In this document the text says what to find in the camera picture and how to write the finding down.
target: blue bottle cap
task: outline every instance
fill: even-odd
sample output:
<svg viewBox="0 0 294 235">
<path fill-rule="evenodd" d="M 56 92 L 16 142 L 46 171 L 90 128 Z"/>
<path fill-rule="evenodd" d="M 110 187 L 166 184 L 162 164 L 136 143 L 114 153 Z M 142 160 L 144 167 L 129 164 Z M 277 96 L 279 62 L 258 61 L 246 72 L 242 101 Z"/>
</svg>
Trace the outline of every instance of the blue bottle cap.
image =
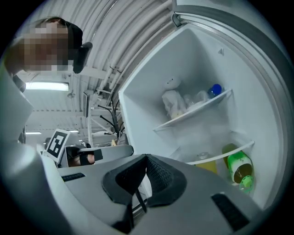
<svg viewBox="0 0 294 235">
<path fill-rule="evenodd" d="M 214 93 L 214 95 L 219 95 L 221 93 L 221 89 L 221 85 L 214 84 L 212 87 L 212 92 Z"/>
</svg>

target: refrigerator door hinge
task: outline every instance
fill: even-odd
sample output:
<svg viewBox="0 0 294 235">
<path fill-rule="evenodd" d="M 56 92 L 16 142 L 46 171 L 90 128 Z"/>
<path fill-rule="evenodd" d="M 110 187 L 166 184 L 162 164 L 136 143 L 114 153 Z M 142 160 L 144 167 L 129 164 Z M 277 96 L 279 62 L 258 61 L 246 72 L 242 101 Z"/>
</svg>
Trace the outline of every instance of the refrigerator door hinge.
<svg viewBox="0 0 294 235">
<path fill-rule="evenodd" d="M 177 14 L 173 14 L 172 16 L 171 16 L 171 20 L 173 21 L 173 23 L 177 26 L 177 27 L 180 27 L 182 24 L 181 24 L 181 22 L 180 22 L 180 20 L 179 20 L 179 15 L 177 15 Z"/>
</svg>

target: bottle label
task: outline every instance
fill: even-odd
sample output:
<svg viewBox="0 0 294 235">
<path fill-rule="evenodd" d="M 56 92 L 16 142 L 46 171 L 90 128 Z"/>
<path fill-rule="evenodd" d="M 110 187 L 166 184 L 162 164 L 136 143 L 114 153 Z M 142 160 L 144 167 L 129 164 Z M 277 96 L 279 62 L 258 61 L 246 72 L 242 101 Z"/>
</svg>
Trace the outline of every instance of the bottle label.
<svg viewBox="0 0 294 235">
<path fill-rule="evenodd" d="M 250 158 L 242 151 L 232 154 L 228 157 L 229 171 L 233 182 L 235 172 L 238 170 L 240 166 L 244 164 L 252 165 Z"/>
</svg>

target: plastic bag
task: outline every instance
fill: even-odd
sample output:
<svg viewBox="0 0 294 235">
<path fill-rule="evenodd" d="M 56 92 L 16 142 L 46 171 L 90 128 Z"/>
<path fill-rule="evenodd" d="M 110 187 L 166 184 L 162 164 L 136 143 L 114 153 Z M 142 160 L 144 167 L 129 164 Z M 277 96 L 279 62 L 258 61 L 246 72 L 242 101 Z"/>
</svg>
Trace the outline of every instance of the plastic bag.
<svg viewBox="0 0 294 235">
<path fill-rule="evenodd" d="M 166 91 L 162 95 L 162 100 L 171 119 L 174 119 L 187 111 L 183 98 L 180 93 L 175 90 Z"/>
</svg>

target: open refrigerator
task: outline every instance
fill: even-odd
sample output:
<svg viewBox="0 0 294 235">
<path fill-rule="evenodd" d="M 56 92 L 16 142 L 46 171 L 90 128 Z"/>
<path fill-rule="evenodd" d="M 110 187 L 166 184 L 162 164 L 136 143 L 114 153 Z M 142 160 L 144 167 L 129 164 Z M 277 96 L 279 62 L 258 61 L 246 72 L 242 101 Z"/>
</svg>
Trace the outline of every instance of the open refrigerator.
<svg viewBox="0 0 294 235">
<path fill-rule="evenodd" d="M 134 154 L 191 165 L 216 161 L 218 175 L 236 185 L 223 158 L 243 151 L 254 170 L 249 196 L 267 208 L 293 159 L 293 65 L 287 52 L 246 1 L 175 0 L 173 11 L 176 30 L 149 52 L 119 92 Z M 223 91 L 171 120 L 162 100 L 171 77 L 181 80 L 182 96 L 213 84 Z M 238 148 L 223 154 L 229 143 Z M 197 159 L 201 152 L 209 158 Z M 141 186 L 150 197 L 147 177 Z"/>
</svg>

